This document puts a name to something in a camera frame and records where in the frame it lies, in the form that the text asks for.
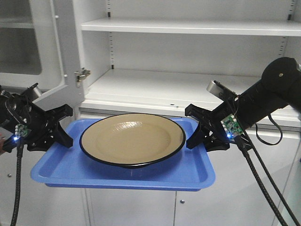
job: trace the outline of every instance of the green circuit board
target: green circuit board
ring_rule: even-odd
[[[233,114],[221,120],[221,123],[228,138],[234,138],[244,133]]]
[[[15,134],[18,137],[26,137],[29,134],[30,130],[27,129],[27,126],[18,124],[18,125],[16,125],[15,132],[16,132]]]

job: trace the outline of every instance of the door hinge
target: door hinge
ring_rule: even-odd
[[[84,67],[80,71],[74,72],[74,75],[76,77],[76,83],[79,87],[81,85],[81,81],[86,79],[91,74],[90,70],[86,70]]]

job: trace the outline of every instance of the plate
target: plate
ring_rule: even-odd
[[[97,161],[137,168],[171,157],[185,139],[183,129],[174,121],[133,113],[97,121],[82,133],[79,145]]]

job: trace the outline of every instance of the blue tray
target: blue tray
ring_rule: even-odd
[[[82,132],[99,119],[77,120],[66,132],[73,147],[53,144],[32,168],[33,180],[52,187],[122,188],[172,191],[198,191],[215,181],[215,173],[205,148],[192,150],[186,144],[174,156],[143,168],[126,169],[89,158],[79,146]],[[173,118],[190,137],[197,123],[188,118]]]

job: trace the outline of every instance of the white shelf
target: white shelf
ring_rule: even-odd
[[[295,21],[197,21],[102,18],[82,23],[83,31],[301,36]]]
[[[259,79],[114,69],[90,86],[80,107],[185,116],[184,109],[189,104],[212,110],[222,102],[207,92],[206,88],[211,80],[217,80],[241,94]],[[277,110],[273,116],[280,125],[300,127],[298,114],[289,106]],[[270,124],[269,120],[261,123]]]
[[[0,18],[0,28],[32,29],[33,23],[29,17]]]

